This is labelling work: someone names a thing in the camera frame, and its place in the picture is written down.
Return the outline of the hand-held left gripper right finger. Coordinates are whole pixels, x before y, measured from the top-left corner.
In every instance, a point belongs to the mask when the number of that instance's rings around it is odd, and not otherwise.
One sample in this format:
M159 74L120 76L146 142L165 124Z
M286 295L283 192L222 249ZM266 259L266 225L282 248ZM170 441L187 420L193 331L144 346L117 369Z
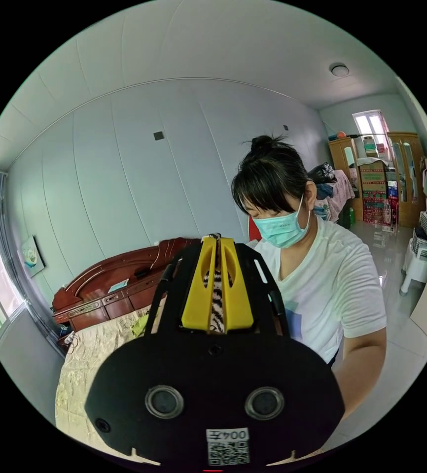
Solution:
M249 330L253 326L253 314L234 240L222 237L219 251L224 327Z

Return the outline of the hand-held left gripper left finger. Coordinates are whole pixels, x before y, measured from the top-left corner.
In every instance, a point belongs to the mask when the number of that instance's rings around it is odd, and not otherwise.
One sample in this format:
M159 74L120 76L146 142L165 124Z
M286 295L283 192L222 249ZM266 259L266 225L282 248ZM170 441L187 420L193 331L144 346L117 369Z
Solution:
M203 238L181 317L181 323L185 329L208 330L210 328L216 251L217 239Z

